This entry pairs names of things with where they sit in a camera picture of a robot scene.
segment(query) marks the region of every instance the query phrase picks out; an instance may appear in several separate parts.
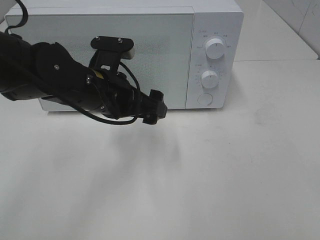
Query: white microwave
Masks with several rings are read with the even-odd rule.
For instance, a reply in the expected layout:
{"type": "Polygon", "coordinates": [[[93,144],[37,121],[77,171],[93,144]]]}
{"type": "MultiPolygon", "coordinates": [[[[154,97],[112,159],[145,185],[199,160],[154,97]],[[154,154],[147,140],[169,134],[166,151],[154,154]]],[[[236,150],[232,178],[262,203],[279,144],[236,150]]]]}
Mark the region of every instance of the white microwave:
{"type": "MultiPolygon", "coordinates": [[[[135,56],[123,62],[141,90],[164,93],[169,109],[224,105],[244,14],[234,0],[25,0],[29,20],[15,34],[31,44],[63,45],[88,66],[95,36],[129,38],[135,56]]],[[[21,20],[18,5],[5,16],[21,20]]],[[[40,100],[46,111],[72,108],[40,100]]]]}

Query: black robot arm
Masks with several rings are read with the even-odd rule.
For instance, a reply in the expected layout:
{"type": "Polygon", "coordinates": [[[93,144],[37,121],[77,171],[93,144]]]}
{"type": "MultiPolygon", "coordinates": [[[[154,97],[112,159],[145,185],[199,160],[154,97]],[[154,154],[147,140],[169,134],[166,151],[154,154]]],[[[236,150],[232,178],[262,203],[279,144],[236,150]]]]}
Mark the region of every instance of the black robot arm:
{"type": "Polygon", "coordinates": [[[95,37],[91,47],[96,52],[89,67],[85,67],[73,60],[59,43],[30,45],[17,35],[0,32],[0,93],[12,101],[42,98],[69,105],[107,124],[125,125],[137,118],[143,118],[146,124],[156,124],[167,113],[164,95],[157,90],[151,90],[149,96],[142,93],[135,76],[121,62],[132,57],[133,46],[133,41],[127,38],[95,37]],[[118,71],[119,65],[136,87],[118,71]],[[89,111],[111,119],[133,119],[108,120],[89,111]]]}

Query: screw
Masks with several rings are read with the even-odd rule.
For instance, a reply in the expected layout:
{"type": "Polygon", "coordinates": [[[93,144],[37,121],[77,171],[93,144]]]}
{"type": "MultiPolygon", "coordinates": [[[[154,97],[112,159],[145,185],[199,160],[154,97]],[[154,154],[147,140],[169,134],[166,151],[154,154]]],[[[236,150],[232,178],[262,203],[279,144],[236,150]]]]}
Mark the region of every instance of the screw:
{"type": "Polygon", "coordinates": [[[91,84],[91,79],[93,78],[93,76],[91,76],[91,75],[88,75],[88,76],[86,76],[86,84],[91,84]]]}

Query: white table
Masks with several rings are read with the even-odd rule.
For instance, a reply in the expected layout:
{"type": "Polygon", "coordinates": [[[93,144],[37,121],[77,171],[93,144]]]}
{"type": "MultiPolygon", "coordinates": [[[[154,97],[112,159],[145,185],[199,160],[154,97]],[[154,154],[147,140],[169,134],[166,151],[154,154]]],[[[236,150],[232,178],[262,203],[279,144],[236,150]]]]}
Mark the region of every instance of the white table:
{"type": "Polygon", "coordinates": [[[155,126],[1,98],[1,239],[319,239],[319,75],[235,62],[223,109],[155,126]]]}
{"type": "MultiPolygon", "coordinates": [[[[235,61],[314,60],[318,55],[263,1],[236,0],[244,21],[235,61]]],[[[6,26],[0,24],[0,31],[6,26]]]]}

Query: wall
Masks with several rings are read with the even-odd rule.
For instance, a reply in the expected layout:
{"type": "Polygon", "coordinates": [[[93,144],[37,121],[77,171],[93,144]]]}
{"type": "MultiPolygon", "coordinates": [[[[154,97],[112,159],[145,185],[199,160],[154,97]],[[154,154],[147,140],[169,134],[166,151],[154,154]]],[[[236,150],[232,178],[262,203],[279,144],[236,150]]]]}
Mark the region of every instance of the wall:
{"type": "Polygon", "coordinates": [[[0,23],[4,20],[4,16],[8,10],[15,4],[15,0],[0,0],[0,23]]]}
{"type": "Polygon", "coordinates": [[[264,0],[320,55],[320,0],[264,0]]]}

